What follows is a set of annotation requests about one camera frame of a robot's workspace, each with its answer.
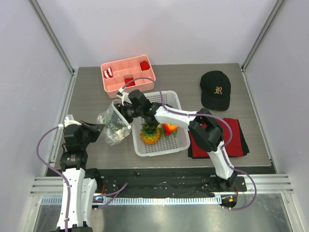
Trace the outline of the white plastic basket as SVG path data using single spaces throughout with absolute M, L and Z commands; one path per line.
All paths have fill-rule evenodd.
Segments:
M 145 97 L 150 102 L 161 103 L 159 92 L 145 93 Z M 168 104 L 174 109 L 182 110 L 178 95 L 174 91 L 162 91 L 163 103 Z M 132 124 L 132 137 L 135 153 L 140 157 L 152 157 L 176 153 L 186 150 L 190 146 L 190 138 L 188 131 L 182 128 L 177 129 L 177 133 L 170 136 L 161 135 L 160 139 L 148 145 L 143 142 L 140 136 L 142 124 L 145 120 L 141 117 L 135 118 Z

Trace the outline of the green fake leafy vegetable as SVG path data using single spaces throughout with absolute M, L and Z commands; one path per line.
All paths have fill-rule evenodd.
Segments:
M 112 116 L 110 114 L 103 114 L 101 116 L 101 124 L 107 125 L 109 124 L 110 120 L 111 120 Z

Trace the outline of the polka dot zip bag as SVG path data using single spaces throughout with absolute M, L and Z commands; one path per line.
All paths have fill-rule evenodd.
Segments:
M 122 142 L 131 132 L 131 124 L 118 112 L 117 104 L 121 103 L 120 100 L 113 100 L 108 106 L 107 110 L 100 113 L 97 117 L 97 123 L 101 124 L 101 116 L 103 114 L 110 114 L 112 116 L 109 124 L 104 125 L 101 135 L 105 142 L 112 146 Z

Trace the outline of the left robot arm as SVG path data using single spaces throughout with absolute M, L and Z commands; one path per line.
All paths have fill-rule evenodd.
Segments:
M 104 125 L 66 119 L 57 128 L 63 130 L 65 143 L 60 159 L 63 193 L 56 231 L 91 232 L 89 217 L 93 197 L 102 189 L 103 181 L 98 169 L 86 168 L 86 148 L 97 141 Z

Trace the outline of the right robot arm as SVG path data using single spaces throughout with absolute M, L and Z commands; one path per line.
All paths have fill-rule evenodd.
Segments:
M 235 186 L 237 172 L 225 149 L 231 138 L 224 141 L 224 129 L 218 122 L 219 119 L 208 110 L 190 112 L 173 109 L 163 103 L 151 103 L 139 90 L 127 93 L 124 89 L 120 89 L 117 97 L 121 99 L 117 110 L 125 118 L 126 123 L 141 117 L 152 126 L 171 124 L 189 131 L 195 144 L 208 153 L 215 167 L 220 189 L 228 191 Z

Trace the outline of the red fake tomato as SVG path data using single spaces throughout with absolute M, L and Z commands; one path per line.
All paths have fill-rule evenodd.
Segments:
M 166 136 L 170 136 L 173 134 L 175 131 L 177 131 L 178 126 L 172 125 L 172 124 L 163 124 L 163 129 L 164 129 L 164 134 Z

